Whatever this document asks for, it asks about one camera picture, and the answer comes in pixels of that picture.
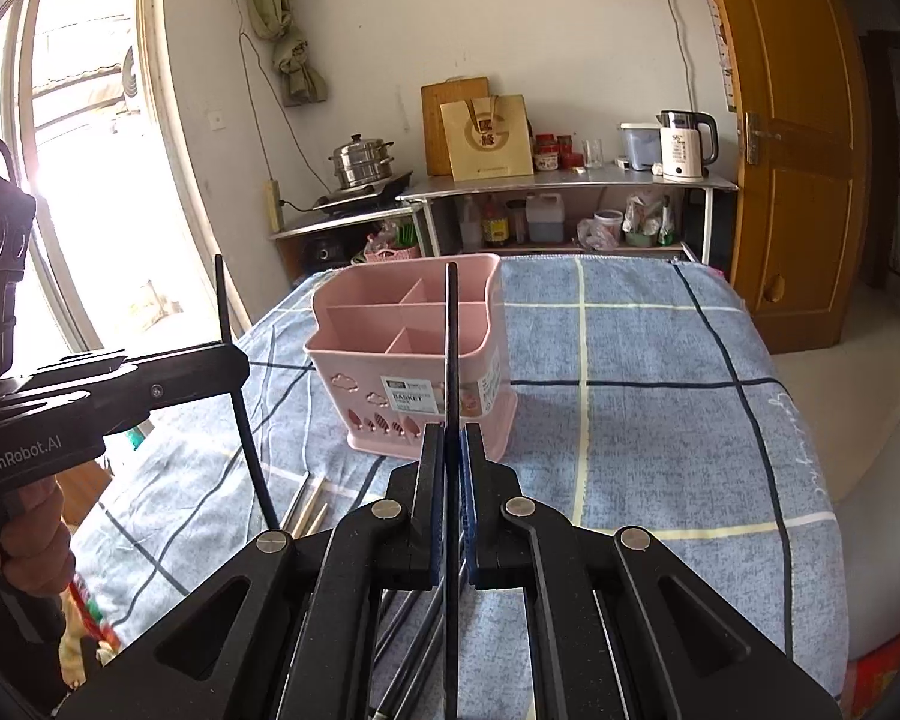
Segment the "left hand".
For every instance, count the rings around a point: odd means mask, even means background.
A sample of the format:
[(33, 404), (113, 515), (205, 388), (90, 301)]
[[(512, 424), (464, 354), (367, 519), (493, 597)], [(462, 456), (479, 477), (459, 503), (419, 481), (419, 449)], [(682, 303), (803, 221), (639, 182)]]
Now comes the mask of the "left hand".
[(22, 512), (2, 527), (0, 574), (26, 595), (55, 596), (74, 575), (63, 491), (54, 476), (19, 489)]

